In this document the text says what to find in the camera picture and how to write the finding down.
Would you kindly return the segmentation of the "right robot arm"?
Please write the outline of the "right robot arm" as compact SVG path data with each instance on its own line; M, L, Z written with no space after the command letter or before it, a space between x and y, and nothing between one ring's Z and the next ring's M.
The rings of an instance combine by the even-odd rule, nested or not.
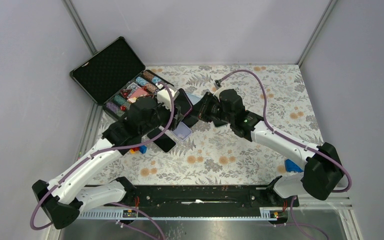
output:
M228 124L236 136L268 147L302 169L300 173L276 177L270 182L266 198L273 206L301 194L324 201L335 192L345 175L332 144L313 144L270 127L263 116L245 108L243 99L234 89L219 89L216 94L207 92L193 106L192 115L203 122Z

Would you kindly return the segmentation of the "light blue phone case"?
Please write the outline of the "light blue phone case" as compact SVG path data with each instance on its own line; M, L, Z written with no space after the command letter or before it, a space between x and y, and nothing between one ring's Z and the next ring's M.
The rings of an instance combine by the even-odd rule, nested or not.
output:
M192 105L196 105L202 99L201 96L196 96L196 95L191 94L191 93L187 93L186 95L187 95L188 99L190 100L190 102L192 103Z

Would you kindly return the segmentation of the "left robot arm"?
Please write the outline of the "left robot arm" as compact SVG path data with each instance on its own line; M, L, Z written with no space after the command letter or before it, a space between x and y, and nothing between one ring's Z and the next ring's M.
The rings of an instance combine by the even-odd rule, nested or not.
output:
M38 180L33 184L37 205L30 217L30 227L33 230L49 227L49 224L35 226L38 210L44 211L56 229L63 229L80 214L96 207L113 202L124 206L132 204L135 192L125 179L118 178L93 188L85 188L85 185L130 149L143 146L144 135L160 126L165 130L175 128L174 117L178 113L175 99L139 97L127 109L126 116L112 123L96 144L71 167L49 181Z

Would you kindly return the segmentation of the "black phone without case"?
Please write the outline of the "black phone without case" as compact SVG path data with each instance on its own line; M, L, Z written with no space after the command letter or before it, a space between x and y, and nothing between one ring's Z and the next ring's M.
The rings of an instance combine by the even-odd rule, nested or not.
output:
M174 104L178 108L179 113L184 117L187 117L193 110L193 104L183 88L178 89L178 95L174 100Z

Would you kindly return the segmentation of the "lilac phone case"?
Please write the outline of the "lilac phone case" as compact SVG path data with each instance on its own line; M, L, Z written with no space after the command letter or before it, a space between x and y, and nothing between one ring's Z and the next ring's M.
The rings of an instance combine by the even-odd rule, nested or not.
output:
M185 141L192 134L192 130L184 122L180 122L176 129L171 130L171 133L179 141Z

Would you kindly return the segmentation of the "black phone from blue case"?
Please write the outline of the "black phone from blue case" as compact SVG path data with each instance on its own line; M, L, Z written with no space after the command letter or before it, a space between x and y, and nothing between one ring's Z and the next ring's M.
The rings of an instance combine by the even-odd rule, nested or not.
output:
M193 117L193 116L187 116L182 121L188 128L192 128L196 123L199 122L199 119Z

